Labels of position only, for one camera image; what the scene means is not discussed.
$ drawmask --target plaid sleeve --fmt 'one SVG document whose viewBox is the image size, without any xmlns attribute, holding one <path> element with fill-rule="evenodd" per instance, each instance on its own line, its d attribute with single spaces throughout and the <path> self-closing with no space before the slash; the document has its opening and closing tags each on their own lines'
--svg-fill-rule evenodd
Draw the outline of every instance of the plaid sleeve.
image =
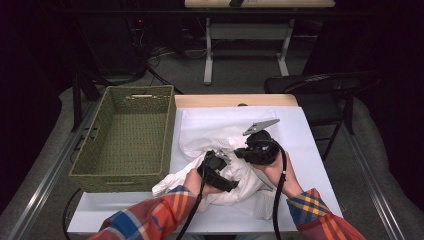
<svg viewBox="0 0 424 240">
<path fill-rule="evenodd" d="M 346 220 L 334 215 L 316 189 L 288 199 L 290 214 L 305 239 L 365 239 Z"/>
<path fill-rule="evenodd" d="M 103 222 L 90 239 L 162 239 L 189 215 L 196 202 L 184 186 L 119 211 Z"/>
</svg>

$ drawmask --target desk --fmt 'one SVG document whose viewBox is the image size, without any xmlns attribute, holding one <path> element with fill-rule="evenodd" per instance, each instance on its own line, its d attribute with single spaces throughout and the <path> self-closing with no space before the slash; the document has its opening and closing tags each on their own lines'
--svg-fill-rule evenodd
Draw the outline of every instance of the desk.
<svg viewBox="0 0 424 240">
<path fill-rule="evenodd" d="M 225 107 L 232 111 L 247 111 L 249 108 L 255 108 L 255 106 L 256 108 L 275 109 L 278 118 L 281 119 L 280 122 L 284 123 L 279 123 L 279 142 L 290 152 L 292 164 L 300 184 L 305 190 L 316 187 L 327 206 L 335 214 L 342 215 L 306 118 L 301 108 L 297 107 L 296 99 L 292 95 L 177 95 L 175 99 L 177 116 L 173 136 L 171 173 L 181 169 L 179 161 L 183 159 L 179 156 L 182 155 L 182 152 L 177 144 L 183 110 L 199 109 L 199 107 L 202 107 L 203 110 L 205 108 Z M 249 106 L 229 108 L 240 103 Z M 98 231 L 105 218 L 149 197 L 151 197 L 151 193 L 148 192 L 84 193 L 69 225 L 68 232 L 93 234 Z M 280 231 L 296 231 L 284 199 L 282 197 L 278 213 Z M 257 232 L 272 233 L 272 220 L 254 219 L 231 206 L 214 205 L 209 206 L 205 212 L 196 214 L 187 229 L 187 234 Z"/>
<path fill-rule="evenodd" d="M 241 8 L 326 8 L 334 7 L 334 0 L 246 0 Z M 228 0 L 186 0 L 186 8 L 229 8 Z M 243 24 L 213 23 L 206 19 L 206 65 L 204 84 L 212 83 L 212 39 L 267 39 L 283 40 L 281 52 L 277 53 L 278 66 L 282 76 L 288 76 L 285 62 L 294 27 L 294 19 L 287 23 Z"/>
</svg>

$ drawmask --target black cable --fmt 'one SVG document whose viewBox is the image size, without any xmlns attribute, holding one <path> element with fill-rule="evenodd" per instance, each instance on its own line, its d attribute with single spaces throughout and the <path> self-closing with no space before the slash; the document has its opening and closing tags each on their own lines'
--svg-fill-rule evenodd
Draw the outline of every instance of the black cable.
<svg viewBox="0 0 424 240">
<path fill-rule="evenodd" d="M 166 47 L 159 48 L 159 50 L 156 50 L 154 53 L 152 53 L 152 57 L 150 57 L 149 60 L 148 60 L 148 64 L 150 65 L 150 67 L 157 67 L 157 66 L 159 66 L 159 64 L 160 64 L 160 56 L 162 54 L 165 54 L 165 53 L 169 52 L 169 51 L 161 52 L 161 49 L 165 49 L 166 50 L 167 48 Z M 156 60 L 157 61 L 156 64 L 152 64 L 151 63 L 152 60 Z"/>
<path fill-rule="evenodd" d="M 79 151 L 79 149 L 75 149 L 75 150 L 71 153 L 71 155 L 69 155 L 69 161 L 70 161 L 72 164 L 74 164 L 74 160 L 72 160 L 72 157 L 74 156 L 74 154 L 75 154 L 77 151 Z"/>
<path fill-rule="evenodd" d="M 208 166 L 208 162 L 205 162 L 205 166 L 202 168 L 202 183 L 200 184 L 200 192 L 199 195 L 197 195 L 197 199 L 196 199 L 196 203 L 194 204 L 193 208 L 190 211 L 190 214 L 187 217 L 186 222 L 184 223 L 183 228 L 181 229 L 180 233 L 178 234 L 178 237 L 176 238 L 177 240 L 180 240 L 183 236 L 185 231 L 187 230 L 188 226 L 190 225 L 191 220 L 194 217 L 194 214 L 197 211 L 197 208 L 199 207 L 200 202 L 202 201 L 202 193 L 203 193 L 203 188 L 206 185 L 206 176 L 205 176 L 205 168 Z"/>
<path fill-rule="evenodd" d="M 282 161 L 283 161 L 283 172 L 281 173 L 280 180 L 278 181 L 277 191 L 274 198 L 274 207 L 272 209 L 272 222 L 274 225 L 274 233 L 277 240 L 281 240 L 280 229 L 278 227 L 278 205 L 280 204 L 281 192 L 283 190 L 284 182 L 286 181 L 286 171 L 287 171 L 287 156 L 286 151 L 283 147 L 275 140 L 256 140 L 256 142 L 266 142 L 275 144 L 281 151 Z"/>
<path fill-rule="evenodd" d="M 150 66 L 146 66 L 147 71 L 149 71 L 153 76 L 155 76 L 160 82 L 162 82 L 164 85 L 172 85 L 170 82 L 166 81 L 164 78 L 159 76 Z M 174 86 L 174 90 L 180 94 L 184 94 L 181 92 L 177 87 Z"/>
<path fill-rule="evenodd" d="M 150 83 L 149 83 L 149 85 L 148 85 L 149 87 L 151 87 L 151 86 L 152 86 L 152 84 L 153 84 L 153 80 L 155 80 L 155 76 L 153 76 L 153 77 L 152 77 L 152 79 L 150 80 Z"/>
<path fill-rule="evenodd" d="M 62 214 L 62 230 L 67 240 L 71 240 L 71 238 L 69 237 L 68 231 L 66 230 L 66 213 L 68 212 L 69 205 L 71 205 L 72 200 L 79 193 L 79 191 L 81 191 L 81 188 L 78 188 L 78 190 L 76 190 L 74 194 L 72 194 L 71 198 L 69 198 L 68 203 L 66 203 L 65 209 L 63 210 Z"/>
</svg>

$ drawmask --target cord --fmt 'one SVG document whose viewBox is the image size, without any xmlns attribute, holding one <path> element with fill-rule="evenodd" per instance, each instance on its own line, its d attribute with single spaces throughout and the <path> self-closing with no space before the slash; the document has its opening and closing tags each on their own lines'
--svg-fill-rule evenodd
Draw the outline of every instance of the cord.
<svg viewBox="0 0 424 240">
<path fill-rule="evenodd" d="M 78 150 L 74 150 L 71 155 L 69 155 L 69 161 L 71 162 L 71 164 L 74 164 L 74 160 L 72 160 L 74 154 L 77 152 Z"/>
<path fill-rule="evenodd" d="M 152 77 L 152 79 L 150 80 L 149 87 L 151 87 L 151 86 L 152 86 L 152 84 L 153 84 L 153 80 L 155 80 L 155 76 L 153 76 L 153 77 Z"/>
<path fill-rule="evenodd" d="M 164 78 L 162 78 L 161 76 L 159 76 L 159 74 L 157 74 L 150 66 L 147 66 L 147 71 L 150 72 L 155 78 L 157 78 L 160 82 L 162 82 L 165 85 L 172 85 L 170 82 L 166 81 Z M 180 93 L 180 94 L 184 94 L 183 92 L 181 92 L 177 87 L 174 86 L 174 89 L 176 92 Z"/>
<path fill-rule="evenodd" d="M 280 229 L 278 227 L 278 205 L 280 203 L 280 197 L 281 197 L 282 189 L 283 189 L 283 186 L 284 186 L 284 182 L 286 181 L 286 171 L 287 171 L 286 151 L 284 151 L 283 147 L 277 141 L 275 141 L 274 139 L 271 139 L 271 140 L 256 140 L 256 142 L 272 143 L 272 144 L 276 145 L 281 151 L 281 156 L 282 156 L 282 161 L 283 161 L 283 172 L 281 173 L 280 180 L 278 181 L 277 191 L 275 193 L 275 198 L 274 198 L 274 207 L 272 209 L 272 222 L 273 222 L 273 225 L 274 225 L 275 237 L 277 238 L 277 240 L 281 240 Z"/>
<path fill-rule="evenodd" d="M 74 194 L 72 194 L 71 198 L 69 198 L 68 203 L 66 203 L 65 209 L 63 210 L 62 214 L 62 230 L 67 240 L 71 240 L 71 238 L 69 237 L 68 231 L 66 230 L 66 213 L 68 212 L 69 205 L 71 205 L 72 200 L 79 193 L 79 191 L 81 191 L 81 188 L 78 188 L 78 190 L 76 190 Z"/>
<path fill-rule="evenodd" d="M 222 42 L 225 42 L 225 40 L 217 40 L 212 46 L 211 46 L 211 49 L 212 48 L 214 48 L 216 45 L 218 45 L 219 43 L 222 43 Z M 206 48 L 204 48 L 204 49 L 198 49 L 198 50 L 195 50 L 195 49 L 192 49 L 192 50 L 186 50 L 186 51 L 184 51 L 184 54 L 187 56 L 187 57 L 189 57 L 189 58 L 192 58 L 192 59 L 199 59 L 199 58 L 202 58 L 203 56 L 205 56 L 206 55 Z M 199 55 L 199 56 L 192 56 L 192 55 L 190 55 L 190 54 L 188 54 L 189 52 L 203 52 L 201 55 Z"/>
<path fill-rule="evenodd" d="M 160 64 L 160 56 L 163 56 L 163 55 L 168 54 L 168 53 L 174 53 L 174 52 L 169 51 L 167 47 L 160 47 L 158 50 L 155 50 L 155 52 L 151 54 L 152 57 L 150 57 L 147 60 L 147 62 L 149 63 L 149 65 L 151 67 L 157 67 Z M 152 64 L 151 63 L 152 60 L 156 60 L 156 64 Z"/>
<path fill-rule="evenodd" d="M 205 162 L 205 166 L 202 168 L 202 183 L 200 184 L 200 192 L 199 192 L 199 195 L 197 195 L 196 203 L 194 204 L 193 208 L 191 209 L 190 214 L 188 215 L 187 220 L 186 220 L 186 222 L 184 223 L 183 228 L 181 229 L 180 233 L 178 234 L 177 240 L 180 240 L 180 239 L 183 237 L 183 235 L 184 235 L 185 231 L 187 230 L 188 226 L 190 225 L 191 220 L 192 220 L 192 219 L 193 219 L 193 217 L 194 217 L 194 214 L 195 214 L 195 213 L 196 213 L 196 211 L 197 211 L 197 208 L 199 207 L 200 202 L 202 201 L 203 188 L 204 188 L 204 187 L 205 187 L 205 185 L 206 185 L 206 180 L 205 180 L 205 179 L 206 179 L 206 176 L 205 176 L 205 168 L 206 168 L 207 166 L 208 166 L 208 162 L 206 161 L 206 162 Z"/>
</svg>

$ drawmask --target white table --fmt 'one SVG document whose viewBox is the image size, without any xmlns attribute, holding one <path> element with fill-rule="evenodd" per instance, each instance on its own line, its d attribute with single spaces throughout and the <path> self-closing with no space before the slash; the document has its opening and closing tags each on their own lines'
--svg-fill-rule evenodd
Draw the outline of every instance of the white table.
<svg viewBox="0 0 424 240">
<path fill-rule="evenodd" d="M 215 111 L 222 105 L 235 106 L 238 103 L 248 105 L 264 105 L 266 102 L 274 106 L 226 108 L 234 111 L 255 109 L 272 109 L 281 120 L 278 124 L 279 143 L 290 152 L 293 167 L 302 187 L 307 190 L 317 188 L 328 207 L 337 215 L 342 216 L 337 199 L 324 169 L 321 157 L 316 148 L 304 113 L 295 106 L 296 101 L 291 95 L 205 95 L 176 96 L 177 116 L 175 120 L 174 142 L 172 146 L 171 173 L 182 169 L 187 161 L 177 146 L 181 126 L 181 113 L 189 111 Z M 68 232 L 78 234 L 93 234 L 97 232 L 104 219 L 115 212 L 151 197 L 148 192 L 136 193 L 84 193 L 69 225 Z M 282 197 L 279 207 L 279 227 L 281 232 L 296 231 L 291 220 L 285 198 Z M 272 220 L 254 219 L 241 213 L 231 206 L 209 206 L 207 211 L 196 214 L 187 234 L 237 234 L 273 232 Z"/>
</svg>

